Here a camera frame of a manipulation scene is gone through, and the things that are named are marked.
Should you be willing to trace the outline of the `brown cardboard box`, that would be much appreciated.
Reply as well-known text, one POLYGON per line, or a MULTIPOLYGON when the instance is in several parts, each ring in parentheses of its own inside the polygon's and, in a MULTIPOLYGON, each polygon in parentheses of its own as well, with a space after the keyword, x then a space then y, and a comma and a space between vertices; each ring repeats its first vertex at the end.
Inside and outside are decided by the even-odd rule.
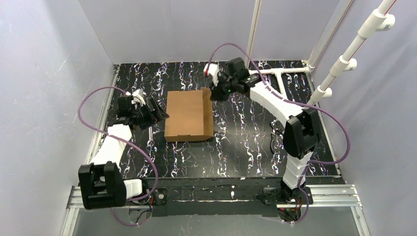
POLYGON ((214 137, 213 108, 208 88, 169 91, 164 137, 167 142, 197 142, 214 137))

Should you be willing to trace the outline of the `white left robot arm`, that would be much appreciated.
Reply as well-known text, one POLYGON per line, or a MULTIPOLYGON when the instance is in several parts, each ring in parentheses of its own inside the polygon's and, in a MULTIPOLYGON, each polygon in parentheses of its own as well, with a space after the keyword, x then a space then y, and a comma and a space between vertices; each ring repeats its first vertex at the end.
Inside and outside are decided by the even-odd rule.
POLYGON ((117 99, 116 117, 108 123, 101 148, 89 164, 78 170, 79 184, 85 209, 122 207, 128 200, 138 201, 150 195, 142 179, 123 179, 119 163, 133 131, 148 129, 169 115, 152 97, 150 105, 139 95, 117 99))

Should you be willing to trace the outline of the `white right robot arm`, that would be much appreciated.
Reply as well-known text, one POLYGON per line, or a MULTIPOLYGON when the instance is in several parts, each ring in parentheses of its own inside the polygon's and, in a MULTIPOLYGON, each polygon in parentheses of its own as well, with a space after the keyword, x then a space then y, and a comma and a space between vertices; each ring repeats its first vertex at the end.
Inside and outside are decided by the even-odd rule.
POLYGON ((212 101, 226 101, 235 92, 247 95, 283 125, 282 144, 288 156, 282 184, 290 190, 301 187, 308 161, 321 140, 317 110, 286 100, 260 71, 249 72, 241 58, 227 62, 223 69, 208 63, 204 76, 211 79, 212 101))

